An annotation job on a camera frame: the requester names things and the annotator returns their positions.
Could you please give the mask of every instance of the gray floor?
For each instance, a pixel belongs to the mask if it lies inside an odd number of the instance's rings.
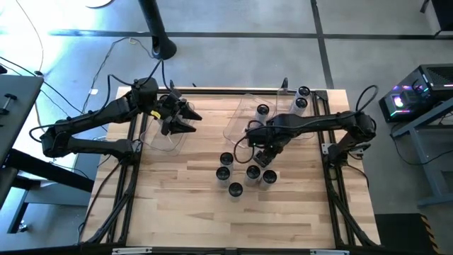
[[[114,0],[102,9],[88,9],[76,1],[63,4],[22,0],[23,7],[38,30],[92,29],[146,31],[136,1]],[[315,33],[310,0],[161,0],[158,1],[167,31],[171,32],[250,32]],[[354,34],[431,34],[428,22],[418,12],[417,0],[318,0],[325,33]],[[76,10],[78,16],[71,14]],[[54,20],[45,18],[54,15]],[[36,69],[40,52],[33,31],[13,1],[0,15],[0,26],[15,26],[28,31],[1,35],[0,55]],[[89,92],[93,76],[110,47],[119,38],[50,37],[42,34],[45,45],[46,79],[78,108]],[[149,38],[140,38],[148,47]],[[326,82],[316,39],[279,38],[172,38],[178,46],[175,57],[166,62],[166,78],[177,86],[250,86],[279,87],[289,78],[289,86],[306,85],[324,89]],[[327,40],[326,49],[335,89],[346,89],[351,106],[363,88],[376,84],[382,97],[419,64],[453,62],[453,40]],[[106,74],[132,80],[144,77],[156,63],[138,45],[126,40],[113,50],[95,83],[99,92],[90,98],[88,108],[99,108],[106,97]],[[156,75],[162,84],[161,76]],[[119,84],[113,82],[114,97]],[[48,88],[51,97],[70,114],[76,115]],[[46,98],[38,99],[42,123],[63,118]],[[389,137],[390,125],[384,122],[377,102],[366,112],[378,124],[377,138],[366,152],[364,165],[370,180],[370,194],[375,213],[423,213],[428,216],[435,237],[444,253],[453,253],[453,204],[419,210],[416,201],[430,195],[422,169],[402,162]],[[101,129],[83,134],[92,138],[104,135]],[[411,144],[401,141],[407,152]],[[433,164],[448,164],[446,156]],[[79,162],[78,167],[95,171],[96,160]],[[30,206],[25,220],[32,231],[4,234],[8,219],[16,209],[20,191],[14,190],[1,210],[0,249],[70,245],[76,242],[76,226],[85,208],[53,205]]]

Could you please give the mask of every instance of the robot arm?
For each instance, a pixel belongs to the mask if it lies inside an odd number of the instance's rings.
[[[170,94],[161,96],[158,100],[158,90],[156,80],[151,78],[141,86],[133,86],[131,91],[110,102],[105,108],[94,112],[89,111],[87,114],[75,118],[58,120],[40,137],[44,155],[46,157],[63,157],[69,153],[111,154],[119,161],[123,159],[133,161],[136,149],[131,140],[102,142],[76,139],[72,135],[108,123],[129,122],[140,113],[160,119],[163,135],[195,132],[196,129],[185,124],[181,118],[202,120],[202,117],[190,108],[185,99],[180,98],[180,92],[174,89]]]
[[[283,147],[305,132],[318,132],[344,129],[348,133],[338,144],[328,148],[328,157],[331,163],[347,158],[350,149],[362,142],[369,142],[374,138],[375,129],[373,120],[362,112],[346,111],[334,115],[314,117],[300,117],[295,114],[279,114],[269,119],[265,125],[251,128],[246,131],[249,147],[263,148],[253,159],[262,167],[282,153]]]

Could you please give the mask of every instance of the computer tower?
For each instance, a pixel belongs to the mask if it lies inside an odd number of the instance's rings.
[[[379,100],[388,123],[411,121],[453,97],[453,64],[422,64]]]

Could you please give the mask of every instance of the wooden table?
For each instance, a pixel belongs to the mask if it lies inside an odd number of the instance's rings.
[[[120,88],[118,96],[127,90]],[[331,112],[349,110],[344,90],[329,90],[328,96]],[[203,120],[194,122],[197,132],[188,134],[177,156],[168,156],[144,146],[128,246],[335,247],[316,135],[299,144],[289,144],[275,158],[273,169],[278,180],[268,191],[244,186],[240,201],[233,203],[227,190],[216,185],[215,171],[219,167],[220,154],[233,150],[234,145],[222,133],[241,96],[183,97],[195,105]],[[275,96],[261,98],[275,101]],[[126,138],[128,127],[129,123],[110,124],[108,140]],[[337,141],[344,134],[345,131],[336,131]],[[92,197],[116,164],[116,159],[109,159],[100,167]],[[360,161],[350,159],[350,164],[362,169]],[[234,166],[233,180],[242,183],[247,165],[235,162]],[[101,191],[89,216],[83,240],[94,234],[112,210],[118,176],[119,171]],[[370,239],[379,243],[364,177],[348,167],[343,167],[343,176],[352,216]],[[343,240],[346,240],[341,216],[339,220]]]

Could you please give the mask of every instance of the metal bracket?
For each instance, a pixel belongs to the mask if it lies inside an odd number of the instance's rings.
[[[314,250],[310,250],[310,254],[311,255],[349,255],[349,251],[314,249]]]
[[[323,143],[321,144],[321,149],[323,151],[323,155],[328,155],[328,148],[333,145],[331,143]],[[352,155],[363,155],[363,149],[354,149],[349,151]]]
[[[112,255],[150,254],[153,247],[117,248],[112,250]]]

